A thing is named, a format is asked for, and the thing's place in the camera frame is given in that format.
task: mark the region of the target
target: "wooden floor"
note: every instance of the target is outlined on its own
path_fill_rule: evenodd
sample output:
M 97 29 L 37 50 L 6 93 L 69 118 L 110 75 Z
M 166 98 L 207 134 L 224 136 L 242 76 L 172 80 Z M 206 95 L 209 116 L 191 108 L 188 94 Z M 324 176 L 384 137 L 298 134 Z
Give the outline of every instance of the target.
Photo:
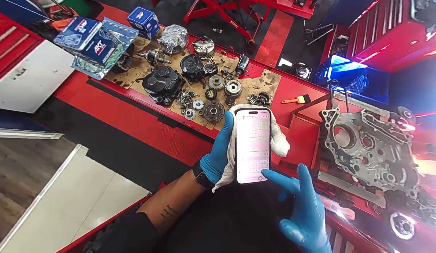
M 64 138 L 0 138 L 0 242 L 74 147 Z

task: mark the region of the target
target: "black engine cover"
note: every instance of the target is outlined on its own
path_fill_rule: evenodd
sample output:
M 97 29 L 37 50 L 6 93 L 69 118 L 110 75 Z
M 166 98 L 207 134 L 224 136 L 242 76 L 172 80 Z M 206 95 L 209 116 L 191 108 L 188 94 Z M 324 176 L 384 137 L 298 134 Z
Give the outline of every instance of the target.
M 197 55 L 187 55 L 181 60 L 182 76 L 187 78 L 190 84 L 202 82 L 204 79 L 204 65 Z
M 151 73 L 143 78 L 143 88 L 151 95 L 156 104 L 170 106 L 176 99 L 185 80 L 171 67 L 152 69 Z

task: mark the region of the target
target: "foil-wrapped part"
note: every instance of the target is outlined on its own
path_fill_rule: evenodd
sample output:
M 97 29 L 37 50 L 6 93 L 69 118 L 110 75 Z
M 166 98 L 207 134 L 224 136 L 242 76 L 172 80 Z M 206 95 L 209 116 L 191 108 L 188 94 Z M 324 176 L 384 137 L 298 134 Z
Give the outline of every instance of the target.
M 163 51 L 169 55 L 182 53 L 188 44 L 188 32 L 185 27 L 170 25 L 157 40 Z

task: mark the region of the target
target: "akt logo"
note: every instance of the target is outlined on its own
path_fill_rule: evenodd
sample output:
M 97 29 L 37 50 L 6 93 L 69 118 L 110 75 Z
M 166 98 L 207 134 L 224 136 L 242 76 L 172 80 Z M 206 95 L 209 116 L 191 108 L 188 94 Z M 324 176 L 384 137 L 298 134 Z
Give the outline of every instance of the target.
M 106 46 L 107 46 L 106 44 L 102 43 L 101 41 L 98 41 L 98 43 L 95 46 L 96 54 L 100 55 Z
M 143 16 L 143 14 L 144 14 L 144 13 L 141 11 L 138 15 L 136 15 L 136 18 L 137 18 L 137 19 L 141 19 L 142 16 Z
M 86 26 L 86 20 L 84 19 L 84 20 L 80 21 L 79 25 L 77 25 L 75 27 L 75 31 L 79 31 L 81 33 L 84 33 L 86 31 L 85 26 Z

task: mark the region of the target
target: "person's right hand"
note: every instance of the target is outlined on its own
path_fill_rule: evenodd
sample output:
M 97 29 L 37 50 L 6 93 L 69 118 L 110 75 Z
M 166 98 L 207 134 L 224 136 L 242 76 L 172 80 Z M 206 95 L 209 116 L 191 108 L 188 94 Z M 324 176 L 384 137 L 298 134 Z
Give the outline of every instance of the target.
M 280 231 L 307 252 L 331 253 L 325 229 L 324 205 L 313 188 L 307 166 L 298 166 L 299 180 L 271 170 L 262 170 L 261 173 L 296 196 L 293 215 L 280 221 Z

